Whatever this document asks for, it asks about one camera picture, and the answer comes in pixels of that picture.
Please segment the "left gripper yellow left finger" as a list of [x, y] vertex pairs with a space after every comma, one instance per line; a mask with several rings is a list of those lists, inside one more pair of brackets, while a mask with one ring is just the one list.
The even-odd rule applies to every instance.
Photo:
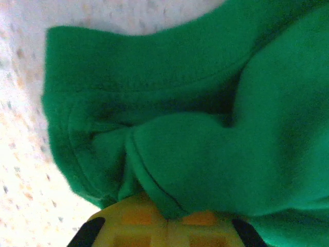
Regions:
[[145, 193], [93, 214], [68, 246], [167, 246], [168, 222]]

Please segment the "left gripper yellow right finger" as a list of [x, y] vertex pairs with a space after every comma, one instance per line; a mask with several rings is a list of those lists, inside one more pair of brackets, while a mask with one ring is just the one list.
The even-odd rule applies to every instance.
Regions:
[[211, 211], [169, 220], [167, 236], [167, 246], [265, 246], [246, 219]]

